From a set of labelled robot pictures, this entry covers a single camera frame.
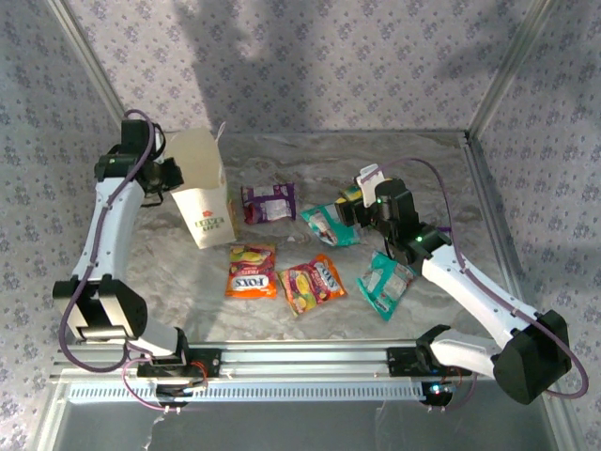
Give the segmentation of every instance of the patterned wallpaper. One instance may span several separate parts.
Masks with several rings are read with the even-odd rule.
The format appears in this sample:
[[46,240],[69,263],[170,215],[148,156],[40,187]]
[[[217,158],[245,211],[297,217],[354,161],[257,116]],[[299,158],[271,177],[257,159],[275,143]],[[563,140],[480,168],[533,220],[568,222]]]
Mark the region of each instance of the patterned wallpaper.
[[0,16],[0,449],[21,450],[58,349],[52,285],[81,252],[92,165],[118,129],[42,2]]
[[530,0],[69,0],[169,130],[466,129]]
[[564,315],[589,370],[575,407],[588,445],[601,449],[601,4],[561,3],[482,145],[527,300]]

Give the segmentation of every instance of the takeout box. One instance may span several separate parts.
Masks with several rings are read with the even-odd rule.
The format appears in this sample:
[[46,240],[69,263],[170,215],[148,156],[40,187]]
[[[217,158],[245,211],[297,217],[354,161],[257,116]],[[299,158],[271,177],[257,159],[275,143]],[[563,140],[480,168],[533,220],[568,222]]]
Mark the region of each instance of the takeout box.
[[218,140],[205,128],[169,133],[165,156],[181,168],[171,196],[200,249],[235,241],[234,215]]

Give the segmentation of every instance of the snack bag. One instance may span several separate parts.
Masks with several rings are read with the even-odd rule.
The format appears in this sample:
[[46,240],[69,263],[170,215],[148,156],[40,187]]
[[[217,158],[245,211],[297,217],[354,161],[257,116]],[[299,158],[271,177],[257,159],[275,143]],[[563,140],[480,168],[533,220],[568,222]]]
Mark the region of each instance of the snack bag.
[[295,317],[328,299],[347,294],[334,264],[322,254],[307,264],[278,272],[278,277]]
[[242,187],[242,207],[246,224],[267,223],[281,218],[297,218],[294,183]]
[[375,252],[369,270],[357,279],[357,285],[367,302],[388,321],[415,276],[412,268]]
[[275,245],[234,244],[229,261],[225,296],[275,298]]
[[330,246],[350,246],[360,241],[358,228],[342,224],[334,204],[319,205],[303,211],[300,215],[319,239]]

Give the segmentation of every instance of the candy packet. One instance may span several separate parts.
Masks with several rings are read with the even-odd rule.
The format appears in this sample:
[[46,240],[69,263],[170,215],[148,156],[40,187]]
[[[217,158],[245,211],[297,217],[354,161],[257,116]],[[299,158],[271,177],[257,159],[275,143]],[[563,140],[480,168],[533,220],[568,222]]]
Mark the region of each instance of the candy packet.
[[388,321],[416,275],[412,268],[375,252],[369,270],[357,279],[357,285],[367,302]]
[[350,246],[360,241],[358,227],[342,224],[334,204],[318,205],[300,215],[319,239],[330,246]]
[[309,263],[278,272],[294,316],[347,294],[333,262],[320,254]]
[[275,298],[275,245],[234,244],[229,253],[225,296]]
[[267,223],[285,217],[295,220],[297,217],[294,183],[260,187],[243,186],[240,191],[246,224]]

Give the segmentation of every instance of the white paper box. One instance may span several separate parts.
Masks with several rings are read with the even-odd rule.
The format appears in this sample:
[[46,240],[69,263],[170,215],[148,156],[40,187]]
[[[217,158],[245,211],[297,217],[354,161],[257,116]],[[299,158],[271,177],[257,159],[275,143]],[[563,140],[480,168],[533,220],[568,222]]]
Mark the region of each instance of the white paper box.
[[236,240],[227,181],[217,142],[207,129],[169,133],[165,149],[184,184],[171,192],[200,249]]

